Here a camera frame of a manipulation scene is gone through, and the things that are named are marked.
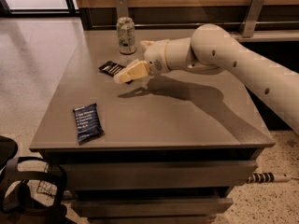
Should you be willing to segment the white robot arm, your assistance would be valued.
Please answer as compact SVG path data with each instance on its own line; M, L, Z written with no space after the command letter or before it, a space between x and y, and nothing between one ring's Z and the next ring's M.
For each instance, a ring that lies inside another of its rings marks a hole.
M299 74L245 48L219 26L205 24L190 37L143 40L141 46L143 58L117 73L115 82L122 84L174 70L200 74L221 68L299 133Z

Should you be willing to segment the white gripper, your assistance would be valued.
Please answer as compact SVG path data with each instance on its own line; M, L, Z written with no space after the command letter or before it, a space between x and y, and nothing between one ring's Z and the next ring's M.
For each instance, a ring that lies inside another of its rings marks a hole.
M140 46L144 51L145 61L133 60L113 77L114 81L122 84L146 77L150 72L153 75L169 73L170 69L165 58L168 43L169 39L159 41L142 40Z

